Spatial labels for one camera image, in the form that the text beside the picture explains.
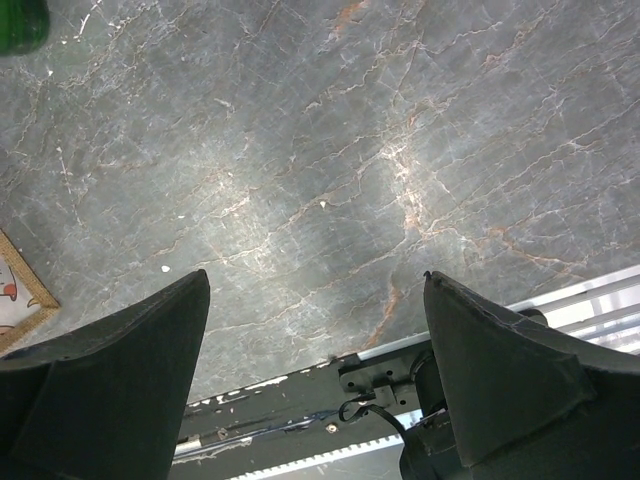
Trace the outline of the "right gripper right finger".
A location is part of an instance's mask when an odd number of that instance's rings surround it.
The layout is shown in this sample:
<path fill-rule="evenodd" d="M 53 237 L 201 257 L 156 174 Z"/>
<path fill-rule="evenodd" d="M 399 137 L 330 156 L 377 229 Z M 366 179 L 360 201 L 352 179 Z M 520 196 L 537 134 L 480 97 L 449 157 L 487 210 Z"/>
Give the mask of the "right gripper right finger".
<path fill-rule="evenodd" d="M 635 479 L 639 360 L 440 272 L 424 306 L 461 462 L 476 479 Z"/>

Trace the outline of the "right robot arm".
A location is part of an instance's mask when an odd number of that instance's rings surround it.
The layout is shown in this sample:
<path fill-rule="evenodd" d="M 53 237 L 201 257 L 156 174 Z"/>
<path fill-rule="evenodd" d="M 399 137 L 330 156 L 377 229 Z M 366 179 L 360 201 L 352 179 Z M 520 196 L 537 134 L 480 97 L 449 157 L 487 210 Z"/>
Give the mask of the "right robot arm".
<path fill-rule="evenodd" d="M 424 276 L 427 331 L 196 402 L 210 286 L 1 359 L 5 479 L 635 479 L 639 271 L 508 307 Z"/>

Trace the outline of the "green glass bottle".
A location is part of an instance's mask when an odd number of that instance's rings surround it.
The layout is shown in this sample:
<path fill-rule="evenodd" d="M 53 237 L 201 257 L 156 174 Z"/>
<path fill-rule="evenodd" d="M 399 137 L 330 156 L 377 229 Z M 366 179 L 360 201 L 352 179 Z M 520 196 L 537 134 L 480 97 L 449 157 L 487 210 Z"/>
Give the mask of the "green glass bottle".
<path fill-rule="evenodd" d="M 49 36 L 50 11 L 46 0 L 1 0 L 0 21 L 2 57 L 32 53 Z"/>

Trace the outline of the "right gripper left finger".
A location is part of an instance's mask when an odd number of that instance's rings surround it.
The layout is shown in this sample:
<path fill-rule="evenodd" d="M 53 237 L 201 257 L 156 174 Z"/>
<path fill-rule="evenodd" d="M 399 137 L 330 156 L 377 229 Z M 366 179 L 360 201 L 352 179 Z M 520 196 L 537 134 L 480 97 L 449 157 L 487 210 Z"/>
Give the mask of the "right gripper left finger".
<path fill-rule="evenodd" d="M 5 479 L 165 479 L 209 312 L 194 271 L 1 360 Z"/>

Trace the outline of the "burlap canvas tote bag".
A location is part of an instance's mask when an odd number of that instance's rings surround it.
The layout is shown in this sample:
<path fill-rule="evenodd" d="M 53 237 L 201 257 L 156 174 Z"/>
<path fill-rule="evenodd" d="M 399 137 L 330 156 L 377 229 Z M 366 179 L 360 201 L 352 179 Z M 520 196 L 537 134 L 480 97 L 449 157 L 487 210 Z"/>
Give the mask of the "burlap canvas tote bag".
<path fill-rule="evenodd" d="M 59 302 L 1 232 L 1 353 L 47 323 L 59 310 Z"/>

